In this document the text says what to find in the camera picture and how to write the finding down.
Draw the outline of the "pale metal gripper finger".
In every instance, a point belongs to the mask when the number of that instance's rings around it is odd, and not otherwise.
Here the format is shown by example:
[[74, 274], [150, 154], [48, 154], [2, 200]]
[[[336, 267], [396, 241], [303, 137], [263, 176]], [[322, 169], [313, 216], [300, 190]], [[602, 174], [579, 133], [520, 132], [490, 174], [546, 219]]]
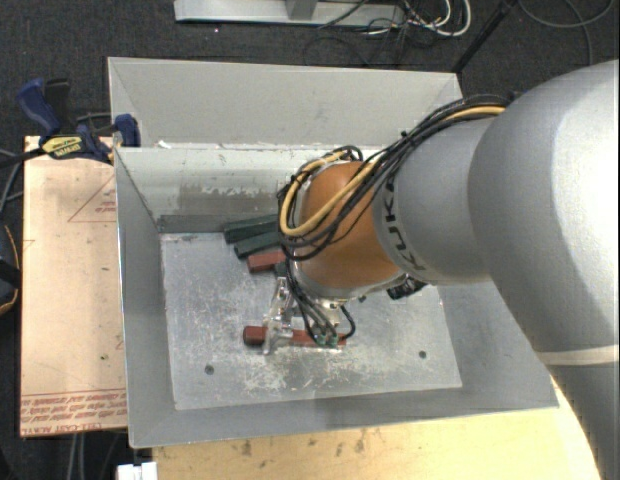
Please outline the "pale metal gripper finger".
[[262, 353], [264, 355], [273, 354], [278, 348], [289, 345], [293, 336], [293, 327], [290, 322], [279, 317], [270, 319], [265, 326]]
[[281, 321], [290, 321], [294, 314], [293, 304], [294, 301], [287, 278], [278, 277], [272, 299], [274, 317]]

